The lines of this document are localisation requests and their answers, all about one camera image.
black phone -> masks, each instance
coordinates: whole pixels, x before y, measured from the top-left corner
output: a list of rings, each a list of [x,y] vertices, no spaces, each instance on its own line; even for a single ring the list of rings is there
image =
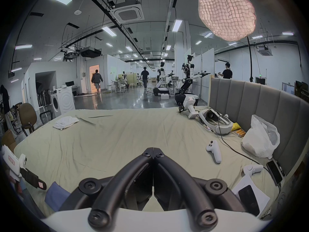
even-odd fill
[[[275,162],[273,160],[269,161],[266,163],[266,166],[269,170],[269,173],[275,182],[275,185],[277,186],[281,181],[282,181],[282,176],[279,172],[279,169],[277,168]]]
[[[247,209],[247,211],[255,216],[260,214],[259,205],[257,204],[257,199],[254,195],[252,187],[246,186],[238,191],[239,199]]]

red label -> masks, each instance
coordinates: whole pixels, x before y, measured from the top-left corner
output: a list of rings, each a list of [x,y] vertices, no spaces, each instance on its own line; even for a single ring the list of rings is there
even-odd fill
[[[10,156],[9,156],[9,160],[15,166],[15,162],[13,161],[13,159]]]

beige bedsheet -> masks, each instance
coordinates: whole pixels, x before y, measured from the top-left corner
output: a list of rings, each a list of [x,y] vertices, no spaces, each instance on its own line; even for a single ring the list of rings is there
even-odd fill
[[[60,131],[52,127],[58,117],[34,131],[14,150],[17,157],[21,153],[26,155],[26,167],[45,181],[47,188],[56,181],[72,192],[84,178],[113,176],[148,147],[160,148],[191,176],[219,178],[230,189],[241,180],[243,166],[254,164],[224,145],[221,138],[206,130],[199,119],[189,120],[187,111],[180,114],[178,107],[75,110],[65,114],[69,115],[80,121]],[[206,145],[213,139],[220,146],[221,164],[215,164],[211,154],[206,152]],[[244,151],[241,138],[234,133],[224,136],[224,140],[236,151],[266,164],[266,159]],[[270,197],[264,209],[267,211],[278,195],[278,187],[265,170],[254,174],[252,180]],[[41,211],[46,216],[53,213],[44,202],[46,191],[26,185]],[[151,200],[145,209],[160,210],[158,203]]]

gray headboard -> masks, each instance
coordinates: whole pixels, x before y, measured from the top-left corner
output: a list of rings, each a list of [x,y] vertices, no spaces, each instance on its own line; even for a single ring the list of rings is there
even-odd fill
[[[228,114],[245,131],[251,127],[251,116],[265,119],[277,127],[280,144],[273,153],[288,174],[299,159],[309,137],[309,103],[258,83],[211,79],[209,106]]]

vr headset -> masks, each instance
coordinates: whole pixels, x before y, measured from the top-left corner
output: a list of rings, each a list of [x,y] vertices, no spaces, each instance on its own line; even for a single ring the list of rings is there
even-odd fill
[[[213,109],[205,109],[200,111],[199,117],[203,124],[210,127],[214,132],[218,133],[219,135],[228,134],[232,130],[233,122],[230,121],[230,119],[227,118],[226,116],[222,116]]]

